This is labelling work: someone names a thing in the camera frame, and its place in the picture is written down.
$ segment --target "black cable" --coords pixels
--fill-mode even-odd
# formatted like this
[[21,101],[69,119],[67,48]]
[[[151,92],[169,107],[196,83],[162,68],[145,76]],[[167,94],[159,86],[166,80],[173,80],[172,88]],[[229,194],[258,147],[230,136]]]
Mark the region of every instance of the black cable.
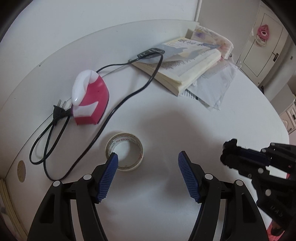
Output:
[[[157,52],[148,53],[148,54],[145,54],[145,55],[143,55],[143,56],[141,56],[141,57],[138,57],[138,58],[136,58],[136,59],[134,59],[134,60],[132,60],[132,61],[129,61],[129,62],[127,62],[127,63],[124,63],[124,64],[109,64],[109,65],[106,65],[106,66],[100,68],[100,69],[97,71],[97,73],[99,73],[101,70],[103,70],[103,69],[105,69],[105,68],[107,68],[107,67],[110,67],[110,66],[122,66],[122,65],[131,64],[131,63],[136,62],[136,61],[138,61],[138,60],[140,60],[140,59],[142,59],[142,58],[146,58],[146,57],[148,57],[148,56],[155,55],[155,54],[159,54],[159,55],[160,55],[160,60],[159,60],[159,62],[158,62],[158,64],[157,64],[157,66],[156,66],[156,68],[155,68],[153,74],[151,75],[151,77],[150,77],[149,80],[147,81],[147,83],[146,83],[143,87],[141,87],[140,89],[138,89],[138,90],[136,90],[135,92],[133,92],[133,93],[129,94],[128,96],[126,96],[126,97],[125,97],[125,98],[124,98],[124,99],[123,99],[123,100],[122,100],[122,101],[121,101],[121,102],[120,102],[120,103],[119,103],[119,104],[118,104],[118,105],[117,105],[117,106],[116,106],[116,107],[110,112],[110,114],[107,116],[106,120],[105,120],[104,123],[102,124],[101,128],[99,129],[98,133],[97,133],[96,136],[94,137],[94,139],[91,141],[91,143],[88,145],[88,147],[83,151],[83,153],[78,157],[78,159],[74,162],[74,164],[70,167],[70,169],[68,170],[68,172],[67,172],[62,178],[58,179],[59,181],[65,179],[65,178],[70,174],[70,172],[73,170],[73,168],[78,164],[78,162],[79,162],[79,161],[85,156],[85,154],[90,150],[90,148],[94,145],[94,143],[96,142],[96,140],[99,138],[99,136],[101,135],[101,133],[102,133],[103,130],[105,129],[106,125],[108,124],[109,120],[110,120],[111,117],[114,115],[114,113],[116,112],[116,110],[118,110],[118,108],[119,108],[120,106],[122,106],[122,104],[123,104],[124,102],[126,102],[129,98],[133,97],[134,95],[136,95],[136,94],[140,93],[141,91],[143,91],[144,89],[146,89],[147,86],[152,82],[152,80],[154,79],[155,75],[157,74],[157,72],[158,72],[158,70],[159,70],[159,68],[160,68],[160,66],[161,66],[161,63],[162,63],[162,61],[163,61],[163,55],[162,55],[161,53],[157,53]],[[69,120],[70,120],[70,117],[71,117],[70,115],[68,115],[68,116],[66,115],[66,114],[69,114],[69,110],[64,111],[64,112],[61,111],[61,108],[59,108],[58,110],[59,110],[59,113],[58,113],[58,115],[57,115],[56,117],[55,117],[55,110],[54,110],[54,119],[53,119],[53,121],[52,121],[52,122],[46,127],[46,129],[45,129],[45,130],[39,135],[39,137],[36,139],[36,141],[34,142],[32,148],[31,148],[31,150],[30,150],[30,154],[29,154],[29,160],[30,160],[30,162],[31,162],[32,164],[34,164],[34,165],[38,165],[38,164],[43,163],[43,168],[44,168],[45,175],[46,175],[47,178],[50,179],[51,181],[57,181],[57,180],[52,179],[52,178],[49,176],[49,174],[48,174],[48,172],[47,172],[47,169],[46,169],[46,159],[50,156],[50,154],[53,152],[54,148],[56,147],[56,145],[57,145],[58,141],[60,140],[60,138],[61,138],[61,136],[62,136],[62,134],[63,134],[63,132],[64,132],[64,130],[65,130],[65,128],[66,128],[68,122],[69,122]],[[54,126],[56,125],[56,123],[57,123],[60,119],[66,117],[66,116],[67,116],[67,120],[66,120],[66,122],[64,123],[64,125],[63,125],[63,127],[62,127],[62,129],[61,129],[61,131],[60,131],[60,133],[59,133],[59,135],[58,135],[56,141],[55,141],[54,144],[53,144],[53,146],[51,147],[51,149],[50,149],[49,152],[47,153],[47,149],[48,149],[48,145],[49,145],[49,140],[50,140],[50,137],[51,137],[51,134],[52,134],[52,131],[53,131]],[[51,128],[51,129],[50,129],[49,134],[48,134],[48,137],[47,137],[46,145],[45,145],[45,148],[44,148],[43,158],[42,158],[41,160],[39,160],[38,162],[33,162],[33,161],[32,161],[32,153],[33,153],[33,150],[34,150],[35,146],[37,145],[38,141],[39,141],[39,140],[42,138],[42,136],[48,131],[49,128]]]

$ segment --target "book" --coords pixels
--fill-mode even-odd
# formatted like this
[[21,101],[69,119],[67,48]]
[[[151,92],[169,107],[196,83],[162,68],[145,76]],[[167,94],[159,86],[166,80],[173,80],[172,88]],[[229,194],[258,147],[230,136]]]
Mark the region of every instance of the book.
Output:
[[[219,45],[178,38],[149,49],[138,57],[152,51],[161,52],[163,62],[155,79],[178,96],[220,60],[221,52],[217,47]],[[159,59],[159,55],[149,56],[133,65],[152,75]]]

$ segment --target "blue gripper pad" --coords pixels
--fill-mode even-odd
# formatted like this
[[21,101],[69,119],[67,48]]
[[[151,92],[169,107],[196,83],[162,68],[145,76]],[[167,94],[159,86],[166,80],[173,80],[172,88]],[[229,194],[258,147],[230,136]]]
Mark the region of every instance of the blue gripper pad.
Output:
[[182,152],[179,153],[178,164],[182,176],[184,178],[185,184],[187,186],[188,192],[190,194],[190,197],[194,198],[194,200],[198,202],[200,199],[198,181],[195,178],[191,170],[191,167],[189,166],[189,163]]
[[115,175],[115,172],[118,167],[118,155],[113,155],[112,159],[110,160],[107,168],[105,169],[104,174],[99,182],[99,190],[97,195],[97,200],[99,202],[102,201],[107,196],[109,187]]

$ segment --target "white door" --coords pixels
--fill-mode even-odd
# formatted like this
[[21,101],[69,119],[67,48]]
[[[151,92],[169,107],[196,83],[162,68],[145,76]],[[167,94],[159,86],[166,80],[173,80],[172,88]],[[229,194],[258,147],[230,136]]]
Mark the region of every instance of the white door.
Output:
[[[266,46],[260,47],[256,44],[255,36],[258,28],[265,24],[269,28],[269,39]],[[259,86],[280,55],[287,40],[288,32],[276,15],[263,6],[259,7],[253,32],[254,36],[250,35],[240,59],[242,71],[256,86]]]

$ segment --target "roll of tape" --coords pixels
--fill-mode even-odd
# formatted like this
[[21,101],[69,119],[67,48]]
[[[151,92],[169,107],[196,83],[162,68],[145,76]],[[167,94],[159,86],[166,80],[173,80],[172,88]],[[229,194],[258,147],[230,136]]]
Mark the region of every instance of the roll of tape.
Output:
[[136,144],[139,147],[140,154],[139,154],[138,159],[135,160],[135,162],[130,166],[122,167],[122,166],[120,166],[120,163],[118,164],[117,169],[120,171],[123,171],[123,172],[128,172],[128,171],[132,171],[132,170],[136,169],[141,164],[141,162],[143,160],[144,150],[143,150],[143,146],[142,146],[142,143],[140,142],[139,138],[134,136],[133,134],[130,134],[130,133],[118,133],[115,136],[111,137],[106,145],[106,157],[109,158],[111,153],[114,151],[115,147],[118,144],[120,144],[122,142],[126,142],[126,141]]

